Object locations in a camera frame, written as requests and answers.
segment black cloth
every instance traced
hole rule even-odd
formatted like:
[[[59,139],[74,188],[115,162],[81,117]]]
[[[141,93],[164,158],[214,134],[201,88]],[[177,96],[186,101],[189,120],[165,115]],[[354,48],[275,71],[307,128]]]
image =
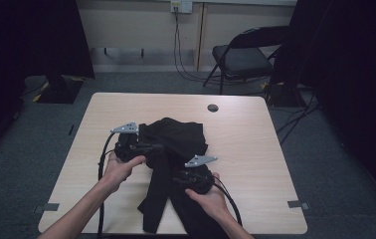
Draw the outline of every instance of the black cloth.
[[[188,197],[185,188],[173,182],[173,174],[183,170],[194,155],[204,155],[208,145],[203,125],[164,118],[139,126],[139,141],[163,144],[162,154],[147,158],[153,169],[147,196],[138,207],[144,215],[143,230],[156,233],[167,198],[170,197],[186,232],[194,238],[228,238],[220,225],[201,206]]]

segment wooden tabletop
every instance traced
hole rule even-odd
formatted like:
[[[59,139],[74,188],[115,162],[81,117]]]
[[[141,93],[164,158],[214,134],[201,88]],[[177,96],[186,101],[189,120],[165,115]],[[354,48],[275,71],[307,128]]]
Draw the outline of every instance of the wooden tabletop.
[[[209,112],[210,104],[218,106],[218,111]],[[119,93],[93,95],[49,200],[59,203],[59,209],[44,212],[39,230],[45,231],[94,186],[99,156],[112,128],[131,121],[151,124],[163,118],[203,124],[209,144],[206,155],[219,158],[208,167],[220,173],[247,231],[306,232],[301,208],[287,204],[297,196],[262,98]],[[116,142],[117,135],[108,149]],[[150,177],[150,168],[136,166],[118,192],[107,199],[103,233],[144,233],[142,214],[136,208],[147,193]],[[98,212],[83,232],[96,233],[97,225]],[[186,234],[170,201],[157,233]]]

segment forearm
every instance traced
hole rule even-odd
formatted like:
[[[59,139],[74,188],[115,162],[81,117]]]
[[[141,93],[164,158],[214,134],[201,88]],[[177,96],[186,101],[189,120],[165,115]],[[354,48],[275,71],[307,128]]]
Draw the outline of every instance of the forearm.
[[[242,227],[232,216],[229,211],[222,212],[221,215],[215,218],[215,220],[220,224],[220,226],[228,234],[229,238],[232,239],[246,239],[253,238],[250,233],[248,233],[244,227]]]
[[[77,238],[101,204],[110,196],[111,189],[99,181],[67,214],[49,227],[39,238]]]

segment hand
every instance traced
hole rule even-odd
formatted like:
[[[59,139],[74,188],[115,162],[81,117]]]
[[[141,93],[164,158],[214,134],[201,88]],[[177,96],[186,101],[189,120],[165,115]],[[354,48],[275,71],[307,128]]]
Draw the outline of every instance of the hand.
[[[122,162],[114,152],[108,156],[107,167],[104,172],[103,180],[110,188],[111,192],[116,192],[120,184],[131,175],[132,169],[145,161],[144,156],[137,156],[129,162]]]
[[[213,172],[212,174],[213,176],[220,178],[219,173]],[[215,183],[221,185],[220,181],[217,179],[215,179]],[[225,195],[216,186],[213,186],[210,191],[204,195],[198,194],[191,189],[186,189],[185,192],[191,199],[198,202],[203,210],[215,220],[230,213],[228,206],[226,205]]]

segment black round hole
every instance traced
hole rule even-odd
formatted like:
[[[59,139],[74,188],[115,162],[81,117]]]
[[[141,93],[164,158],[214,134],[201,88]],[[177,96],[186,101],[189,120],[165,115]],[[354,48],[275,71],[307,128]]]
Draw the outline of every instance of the black round hole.
[[[216,105],[214,105],[214,104],[210,104],[210,105],[208,105],[207,106],[207,110],[209,110],[209,112],[216,112],[216,111],[218,111],[219,110],[219,107],[218,106],[216,106]]]

